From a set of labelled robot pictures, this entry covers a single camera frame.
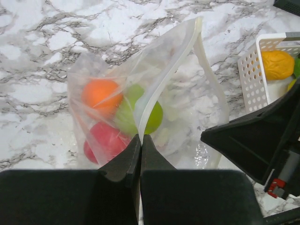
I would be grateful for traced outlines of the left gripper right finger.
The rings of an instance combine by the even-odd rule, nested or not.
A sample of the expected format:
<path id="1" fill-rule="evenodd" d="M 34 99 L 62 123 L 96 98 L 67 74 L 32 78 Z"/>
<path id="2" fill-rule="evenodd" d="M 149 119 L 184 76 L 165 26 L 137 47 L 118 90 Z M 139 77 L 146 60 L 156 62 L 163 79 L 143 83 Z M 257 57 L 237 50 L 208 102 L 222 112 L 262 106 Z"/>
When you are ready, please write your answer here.
<path id="1" fill-rule="evenodd" d="M 146 225 L 261 225 L 252 184 L 235 170 L 174 168 L 145 135 L 140 178 Z"/>

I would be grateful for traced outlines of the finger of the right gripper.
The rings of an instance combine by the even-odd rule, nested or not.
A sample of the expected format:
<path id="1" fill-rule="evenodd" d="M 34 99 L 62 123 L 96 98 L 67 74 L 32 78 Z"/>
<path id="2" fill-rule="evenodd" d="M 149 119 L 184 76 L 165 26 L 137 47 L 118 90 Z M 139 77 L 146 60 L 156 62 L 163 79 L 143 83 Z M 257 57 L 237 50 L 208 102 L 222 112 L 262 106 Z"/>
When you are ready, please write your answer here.
<path id="1" fill-rule="evenodd" d="M 273 103 L 206 129 L 201 141 L 217 150 L 254 181 L 265 184 L 279 153 L 300 136 L 299 80 Z"/>

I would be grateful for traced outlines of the light green toy apple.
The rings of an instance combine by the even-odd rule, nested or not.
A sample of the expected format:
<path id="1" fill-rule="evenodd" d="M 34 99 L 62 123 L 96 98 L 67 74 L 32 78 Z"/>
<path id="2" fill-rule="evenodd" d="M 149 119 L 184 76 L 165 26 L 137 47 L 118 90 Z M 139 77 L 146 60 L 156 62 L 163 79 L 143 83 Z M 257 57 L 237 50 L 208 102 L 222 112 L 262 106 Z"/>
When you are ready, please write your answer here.
<path id="1" fill-rule="evenodd" d="M 146 103 L 139 100 L 144 92 L 144 88 L 139 84 L 128 87 L 114 116 L 116 127 L 130 137 L 139 133 L 141 122 L 146 123 L 144 133 L 150 135 L 159 128 L 163 120 L 163 108 L 159 102 L 156 102 L 150 111 L 149 108 L 145 108 Z"/>

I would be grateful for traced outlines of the dark green toy melon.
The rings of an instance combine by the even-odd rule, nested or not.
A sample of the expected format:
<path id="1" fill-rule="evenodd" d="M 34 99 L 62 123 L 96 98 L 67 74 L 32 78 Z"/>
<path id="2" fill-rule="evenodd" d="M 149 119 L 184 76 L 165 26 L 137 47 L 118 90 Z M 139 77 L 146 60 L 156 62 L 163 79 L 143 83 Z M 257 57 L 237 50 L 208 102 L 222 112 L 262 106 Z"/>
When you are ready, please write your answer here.
<path id="1" fill-rule="evenodd" d="M 298 79 L 300 77 L 300 56 L 295 58 L 293 75 Z"/>

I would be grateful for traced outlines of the orange yellow toy potato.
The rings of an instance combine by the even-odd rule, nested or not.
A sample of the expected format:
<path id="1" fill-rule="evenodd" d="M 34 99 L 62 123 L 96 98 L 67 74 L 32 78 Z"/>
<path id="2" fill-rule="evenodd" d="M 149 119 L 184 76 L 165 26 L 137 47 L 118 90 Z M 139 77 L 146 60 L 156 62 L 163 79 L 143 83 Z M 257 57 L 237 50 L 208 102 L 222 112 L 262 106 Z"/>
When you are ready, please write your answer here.
<path id="1" fill-rule="evenodd" d="M 284 80 L 294 71 L 294 58 L 283 51 L 262 52 L 262 62 L 266 79 L 268 81 Z"/>

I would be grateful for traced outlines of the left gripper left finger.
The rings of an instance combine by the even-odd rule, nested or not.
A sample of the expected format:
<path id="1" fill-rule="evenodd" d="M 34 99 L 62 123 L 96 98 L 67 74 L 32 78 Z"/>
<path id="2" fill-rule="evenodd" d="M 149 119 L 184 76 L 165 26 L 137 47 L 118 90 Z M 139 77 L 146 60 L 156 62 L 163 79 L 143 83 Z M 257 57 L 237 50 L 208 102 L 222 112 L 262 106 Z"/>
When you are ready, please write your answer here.
<path id="1" fill-rule="evenodd" d="M 136 225 L 141 143 L 135 136 L 99 169 L 6 170 L 0 174 L 3 225 Z"/>

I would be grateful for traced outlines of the clear zip top bag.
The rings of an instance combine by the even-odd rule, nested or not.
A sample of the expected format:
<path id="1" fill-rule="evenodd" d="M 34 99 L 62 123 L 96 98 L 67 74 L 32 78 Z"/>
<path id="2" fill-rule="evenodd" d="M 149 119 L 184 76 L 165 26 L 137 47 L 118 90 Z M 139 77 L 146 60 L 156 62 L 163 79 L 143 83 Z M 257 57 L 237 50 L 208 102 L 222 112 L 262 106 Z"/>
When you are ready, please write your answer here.
<path id="1" fill-rule="evenodd" d="M 92 80 L 113 80 L 119 92 L 133 84 L 145 90 L 139 99 L 151 111 L 156 102 L 163 108 L 159 128 L 149 136 L 158 152 L 179 169 L 215 169 L 220 153 L 201 141 L 204 130 L 229 121 L 229 108 L 221 84 L 206 58 L 202 40 L 203 19 L 184 21 L 154 39 L 119 66 L 109 66 L 101 56 L 82 53 L 67 73 L 67 92 L 78 147 L 77 166 L 100 168 L 108 163 L 103 150 L 90 133 L 98 122 L 118 129 L 113 110 L 94 109 L 81 99 Z M 141 122 L 141 144 L 146 135 Z"/>

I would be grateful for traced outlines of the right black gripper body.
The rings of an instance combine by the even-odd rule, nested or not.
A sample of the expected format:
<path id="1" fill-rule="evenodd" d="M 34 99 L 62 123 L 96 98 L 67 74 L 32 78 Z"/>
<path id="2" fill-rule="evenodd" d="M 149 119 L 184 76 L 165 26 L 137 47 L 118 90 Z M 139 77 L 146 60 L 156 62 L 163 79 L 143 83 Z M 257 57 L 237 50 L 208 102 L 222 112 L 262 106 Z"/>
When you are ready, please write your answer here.
<path id="1" fill-rule="evenodd" d="M 300 142 L 283 150 L 279 162 L 270 174 L 264 191 L 274 198 L 286 199 L 300 195 Z"/>

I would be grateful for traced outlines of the red toy apple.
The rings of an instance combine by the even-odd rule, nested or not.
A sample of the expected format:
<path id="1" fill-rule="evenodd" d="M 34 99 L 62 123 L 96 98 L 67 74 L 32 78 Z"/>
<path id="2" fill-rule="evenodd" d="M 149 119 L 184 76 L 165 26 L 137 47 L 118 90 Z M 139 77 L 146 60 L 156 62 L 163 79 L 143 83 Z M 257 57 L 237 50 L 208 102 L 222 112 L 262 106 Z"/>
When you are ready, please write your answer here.
<path id="1" fill-rule="evenodd" d="M 118 129 L 104 122 L 95 124 L 90 129 L 90 133 L 100 145 L 108 162 L 120 154 L 131 141 L 131 137 L 122 134 Z"/>

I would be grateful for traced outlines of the orange toy fruit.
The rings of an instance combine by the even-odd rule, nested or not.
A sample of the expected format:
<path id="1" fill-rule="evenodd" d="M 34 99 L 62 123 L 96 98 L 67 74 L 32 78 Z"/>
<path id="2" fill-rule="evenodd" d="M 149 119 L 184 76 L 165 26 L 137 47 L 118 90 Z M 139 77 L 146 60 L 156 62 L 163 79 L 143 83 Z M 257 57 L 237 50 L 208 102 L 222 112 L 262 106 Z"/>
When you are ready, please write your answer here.
<path id="1" fill-rule="evenodd" d="M 96 79 L 85 85 L 81 99 L 94 109 L 113 110 L 123 100 L 123 94 L 119 92 L 119 85 L 115 81 Z"/>

